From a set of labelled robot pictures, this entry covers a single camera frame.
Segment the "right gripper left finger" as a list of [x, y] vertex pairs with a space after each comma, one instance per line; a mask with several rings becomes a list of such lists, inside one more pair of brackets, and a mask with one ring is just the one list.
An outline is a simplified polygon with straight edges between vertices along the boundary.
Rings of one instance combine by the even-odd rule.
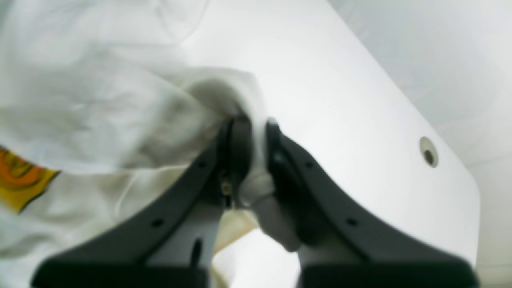
[[221, 217], [240, 208], [252, 151], [248, 118], [218, 136], [159, 198], [115, 228], [46, 259], [34, 288], [210, 288]]

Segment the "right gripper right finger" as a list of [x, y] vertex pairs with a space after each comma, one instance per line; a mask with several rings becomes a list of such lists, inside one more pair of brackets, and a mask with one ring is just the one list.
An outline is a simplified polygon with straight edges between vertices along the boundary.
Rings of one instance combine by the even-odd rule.
[[380, 220], [266, 124], [278, 207], [299, 240], [298, 288], [477, 288], [469, 263]]

